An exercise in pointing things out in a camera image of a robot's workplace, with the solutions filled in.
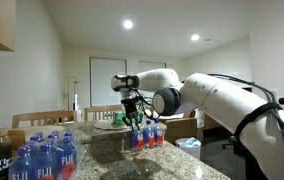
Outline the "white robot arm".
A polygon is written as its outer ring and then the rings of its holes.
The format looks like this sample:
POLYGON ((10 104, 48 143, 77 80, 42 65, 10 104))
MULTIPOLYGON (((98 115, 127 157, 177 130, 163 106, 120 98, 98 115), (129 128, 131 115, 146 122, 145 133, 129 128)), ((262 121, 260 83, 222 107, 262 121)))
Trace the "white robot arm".
POLYGON ((137 116, 138 99, 129 95, 137 90, 154 94, 152 106, 160 116, 203 110, 254 156, 266 178, 284 180, 284 110, 276 101, 264 100, 219 75, 194 73, 181 82, 174 70, 163 68, 115 75, 111 88, 122 95, 130 120, 137 116))

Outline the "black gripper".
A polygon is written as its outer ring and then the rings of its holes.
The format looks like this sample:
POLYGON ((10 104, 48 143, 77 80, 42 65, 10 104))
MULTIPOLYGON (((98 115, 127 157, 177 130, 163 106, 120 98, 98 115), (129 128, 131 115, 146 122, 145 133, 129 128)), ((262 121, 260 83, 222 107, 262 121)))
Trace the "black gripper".
MULTIPOLYGON (((139 102, 138 98, 123 99, 121 103, 124 105, 127 117, 137 117, 135 119, 135 124, 139 125, 143 121, 143 114, 139 114, 137 109, 137 104, 139 102)), ((132 120, 127 117, 123 117, 123 122, 127 126, 132 126, 132 120)))

